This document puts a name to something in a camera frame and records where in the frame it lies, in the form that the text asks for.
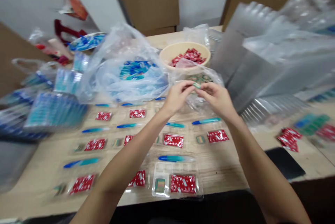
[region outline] hand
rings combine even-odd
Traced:
[[[187,96],[195,90],[193,83],[193,81],[182,81],[172,86],[161,110],[164,110],[172,117],[182,108]]]
[[[209,102],[213,111],[224,120],[238,116],[226,88],[215,83],[203,83],[201,88],[195,91],[199,97]]]

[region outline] table surface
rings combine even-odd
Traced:
[[[151,36],[147,37],[147,39],[152,46],[164,48],[168,42],[181,39],[182,36],[181,32],[176,32]],[[153,101],[146,104],[148,114],[143,123],[147,122],[153,116],[156,106],[157,102]],[[335,115],[335,104],[319,104],[317,107],[321,112],[330,116]],[[126,108],[117,108],[115,115],[108,124],[113,129],[116,129],[115,125],[125,121],[127,110]],[[92,126],[91,123],[94,120],[90,117],[92,117],[92,113],[88,113],[88,118],[84,122],[82,129]],[[184,122],[190,126],[192,121],[200,118],[195,113],[180,113],[175,115],[171,121]],[[280,147],[281,144],[274,136],[278,134],[281,127],[289,126],[289,124],[290,120],[287,119],[269,130],[254,133],[254,136],[264,150]],[[227,131],[228,136],[230,136],[229,130],[227,128],[224,129]],[[81,130],[57,133],[40,143],[15,187],[11,191],[0,195],[0,219],[12,217],[25,219],[56,215],[75,212],[80,208],[86,198],[85,195],[68,197],[63,200],[53,200],[53,187],[60,181],[59,171],[62,164],[66,161],[69,162],[83,157],[81,155],[73,155],[71,152],[82,136]],[[185,134],[185,148],[187,151],[193,152],[198,159],[204,194],[248,188],[232,140],[222,142],[213,148],[210,145],[197,145],[195,141],[191,141],[192,138],[194,136],[191,127],[189,127],[188,133]],[[298,142],[298,146],[298,153],[290,151],[289,153],[305,170],[306,174],[293,181],[312,180],[335,175],[335,149],[319,150],[307,141],[305,137]],[[152,156],[155,156],[157,153],[164,153],[165,148],[156,146],[151,148],[148,156],[150,172],[152,172],[155,163],[155,159]],[[103,165],[97,171],[101,172],[117,152],[118,149],[109,149],[95,155],[85,155],[85,157],[102,157]],[[119,202],[119,206],[163,199],[153,197],[151,189],[144,189],[138,190],[137,193],[125,193]]]

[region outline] black phone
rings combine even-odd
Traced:
[[[301,166],[299,166],[284,148],[273,148],[265,151],[265,153],[288,180],[306,174]]]

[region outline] red chair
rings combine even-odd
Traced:
[[[84,30],[81,30],[81,31],[78,32],[78,31],[75,31],[73,29],[70,29],[68,27],[63,26],[61,24],[60,20],[58,20],[58,19],[55,19],[54,25],[55,25],[56,36],[59,37],[59,39],[62,41],[62,43],[64,43],[65,46],[67,46],[70,42],[62,38],[62,36],[61,36],[62,32],[68,33],[68,34],[70,34],[72,36],[75,36],[77,38],[87,35],[87,33]]]

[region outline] beige bowl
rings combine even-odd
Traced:
[[[159,58],[161,59],[161,61],[165,64],[165,66],[169,69],[169,70],[175,70],[175,67],[172,67],[169,65],[169,63],[171,63],[172,59],[174,59],[175,57],[177,57],[179,54],[184,54],[187,49],[192,49],[195,48],[197,51],[199,51],[201,53],[201,57],[202,58],[206,58],[205,62],[203,62],[201,65],[206,65],[209,60],[210,60],[210,51],[209,49],[202,45],[202,44],[198,44],[198,43],[193,43],[193,42],[183,42],[183,43],[175,43],[175,44],[171,44],[167,47],[165,47],[159,54]],[[191,70],[195,70],[198,67],[191,67],[191,68],[185,68],[186,71],[191,71]]]

